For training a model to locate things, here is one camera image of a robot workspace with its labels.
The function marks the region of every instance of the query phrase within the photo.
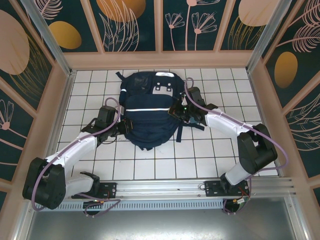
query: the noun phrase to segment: backpack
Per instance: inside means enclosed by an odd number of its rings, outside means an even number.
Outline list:
[[[182,127],[203,126],[184,123],[168,113],[177,100],[181,100],[185,82],[172,72],[143,71],[122,80],[119,103],[124,107],[122,119],[132,122],[132,130],[124,136],[141,150],[151,150],[167,142],[178,129],[177,142],[181,142]]]

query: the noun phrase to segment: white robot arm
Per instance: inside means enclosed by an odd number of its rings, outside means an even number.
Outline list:
[[[202,123],[210,128],[217,129],[227,136],[234,138],[238,142],[239,162],[228,172],[220,177],[220,185],[227,194],[233,186],[237,186],[250,175],[271,163],[277,158],[277,152],[274,145],[265,140],[263,137],[256,135],[249,129],[232,121],[232,117],[227,116],[218,107],[213,104],[206,105],[201,98],[200,91],[197,87],[188,89],[192,98],[205,106],[207,109],[214,109],[216,113],[202,111],[188,103],[188,107],[178,102],[169,111],[169,114],[176,118],[189,122],[191,118],[195,122]],[[128,133],[132,129],[131,122],[121,121],[110,130],[96,136],[91,136],[92,133],[97,133],[101,129],[108,127],[115,117],[116,109],[109,106],[103,106],[98,114],[98,118],[93,119],[85,128],[81,130],[79,136],[65,148],[59,152],[48,156],[46,159],[35,158],[29,167],[27,178],[25,180],[22,195],[26,199],[31,199],[35,182],[39,177],[40,172],[49,162],[56,156],[59,158],[48,168],[45,177],[41,179],[36,190],[35,202],[49,209],[55,209],[63,201],[64,198],[74,196],[80,193],[86,193],[89,196],[104,198],[110,197],[110,191],[101,191],[100,179],[98,176],[89,173],[81,172],[77,176],[68,178],[69,172],[73,166],[89,152],[95,150],[108,137],[114,137],[118,134]],[[252,126],[259,132],[269,136],[267,128],[263,124]]]

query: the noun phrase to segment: leaf illustration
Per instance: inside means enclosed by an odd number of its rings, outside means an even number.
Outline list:
[[[127,52],[139,43],[139,27],[134,12],[122,1],[122,8],[115,0],[101,1],[107,18],[100,14],[104,25],[103,45],[108,52]]]
[[[300,151],[320,148],[320,94],[305,106],[291,110],[287,121]]]
[[[302,19],[308,26],[320,23],[320,0],[308,0],[305,5]]]
[[[103,22],[103,26],[104,26],[104,37],[103,37],[103,46],[107,49],[107,51],[113,51],[113,49],[115,48],[114,46],[114,34],[113,31],[110,29],[110,20],[109,18],[105,19],[104,16],[102,16],[99,13],[102,22]]]
[[[53,20],[63,8],[61,0],[34,0],[34,3],[47,20]]]
[[[305,25],[300,27],[299,30],[296,31],[292,40],[282,42],[276,47],[287,43],[292,43],[292,47],[296,52],[311,53],[311,50],[315,49],[320,43],[320,25]]]

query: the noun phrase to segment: metal frame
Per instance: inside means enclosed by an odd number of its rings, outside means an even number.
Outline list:
[[[247,63],[247,72],[251,73],[258,61],[260,60],[264,50],[268,46],[268,43],[272,39],[275,34],[278,26],[280,25],[284,15],[286,14],[288,8],[290,7],[292,0],[281,0],[278,2],[272,16],[270,17],[270,21],[265,26],[258,42],[256,43],[251,57]]]
[[[65,111],[70,97],[71,86],[75,75],[72,74],[66,85],[63,97],[61,99],[60,110],[57,114],[55,125],[52,130],[52,137],[49,140],[47,155],[51,155],[56,150],[57,136],[61,130]],[[205,191],[200,189],[204,181],[218,180],[218,178],[203,179],[185,179],[185,180],[128,180],[115,181],[117,183],[116,198],[124,203],[146,203],[150,201],[170,201],[171,203],[199,203],[204,201],[221,201],[222,197],[206,197]],[[288,177],[253,177],[251,187],[252,198],[284,198],[286,203],[291,200],[294,204],[289,206],[288,212],[291,224],[297,240],[309,240],[310,234],[303,215],[299,211],[300,207],[295,200],[295,189],[291,178]],[[83,199],[66,199],[63,205],[67,206],[73,203],[82,204]],[[23,208],[19,216],[19,222],[15,228],[15,234],[12,240],[25,240],[32,223],[34,210],[30,201],[23,202]]]

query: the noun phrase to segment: purple cable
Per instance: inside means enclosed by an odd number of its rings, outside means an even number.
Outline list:
[[[224,112],[221,113],[221,112],[218,112],[218,111],[215,111],[215,110],[210,110],[210,109],[206,109],[204,108],[203,106],[200,106],[199,104],[197,104],[195,101],[193,101],[193,99],[190,97],[189,93],[188,93],[188,86],[187,86],[187,81],[192,81],[192,85],[193,85],[193,82],[194,80],[191,78],[191,77],[187,77],[186,81],[184,82],[184,91],[185,91],[185,94],[186,96],[188,97],[188,99],[195,105],[197,106],[198,108],[206,111],[206,112],[209,112],[209,113],[213,113],[213,114],[217,114],[217,115],[221,115],[222,117],[226,118],[226,119],[229,119],[230,121],[262,136],[263,138],[267,139],[268,141],[270,141],[271,143],[273,143],[275,146],[277,146],[280,151],[283,153],[284,157],[285,157],[285,163],[281,166],[276,166],[276,167],[268,167],[268,168],[263,168],[261,170],[259,170],[258,172],[261,172],[261,171],[266,171],[266,170],[277,170],[277,169],[282,169],[282,168],[285,168],[288,163],[289,163],[289,157],[288,157],[288,154],[286,153],[286,151],[277,143],[275,142],[274,140],[272,140],[269,136],[263,134],[262,132],[259,132],[258,130],[255,130],[254,128],[250,127],[250,126],[247,126],[245,123],[241,122],[241,121],[238,121],[228,115],[226,115]]]
[[[117,104],[118,109],[120,109],[120,104],[119,104],[119,102],[118,102],[115,98],[113,98],[113,97],[108,97],[108,98],[105,100],[105,103],[106,103],[108,100],[110,100],[110,99],[113,100],[113,101],[115,101],[116,104]],[[119,120],[119,118],[120,118],[120,114],[118,114],[118,115],[116,116],[116,119],[115,119],[115,120],[113,121],[113,123],[111,123],[111,125],[108,126],[107,128],[105,128],[105,129],[103,129],[103,130],[101,130],[101,131],[98,131],[98,132],[95,132],[95,133],[92,133],[92,134],[83,136],[83,137],[79,138],[78,141],[74,141],[73,143],[70,144],[70,146],[68,146],[68,147],[66,147],[64,150],[62,150],[54,159],[52,159],[52,160],[43,168],[43,170],[40,172],[38,178],[37,178],[36,181],[35,181],[35,184],[34,184],[34,187],[33,187],[33,191],[32,191],[31,205],[32,205],[33,210],[35,210],[35,211],[38,212],[38,211],[41,211],[42,209],[45,208],[44,206],[42,206],[42,207],[40,207],[40,208],[37,208],[37,206],[36,206],[36,192],[37,192],[37,188],[38,188],[38,186],[39,186],[40,180],[41,180],[41,178],[43,177],[43,175],[45,174],[45,172],[47,171],[47,169],[48,169],[55,161],[57,161],[65,152],[67,152],[70,148],[72,148],[72,147],[73,147],[74,145],[76,145],[77,143],[81,142],[82,140],[84,140],[84,139],[86,139],[86,138],[93,137],[93,136],[96,136],[96,135],[99,135],[99,134],[102,134],[102,133],[108,131],[110,128],[112,128],[112,127],[117,123],[117,121]]]
[[[107,212],[109,212],[111,209],[113,209],[115,206],[117,206],[121,200],[120,199],[103,199],[103,198],[96,198],[96,197],[92,197],[92,196],[89,196],[89,195],[86,195],[86,194],[83,194],[83,193],[79,193],[78,194],[79,196],[82,196],[82,197],[85,197],[85,198],[88,198],[88,199],[92,199],[92,200],[96,200],[96,201],[101,201],[101,202],[116,202],[115,204],[111,205],[110,207],[108,207],[108,209],[104,210],[104,211],[101,211],[101,212],[98,212],[97,214],[93,215],[92,218],[95,218],[95,217],[99,217],[103,214],[106,214]],[[89,214],[87,213],[87,210],[88,208],[90,207],[93,207],[93,206],[100,206],[100,205],[103,205],[103,203],[101,202],[97,202],[97,203],[92,203],[88,206],[86,206],[86,208],[84,209],[84,214],[88,217]]]

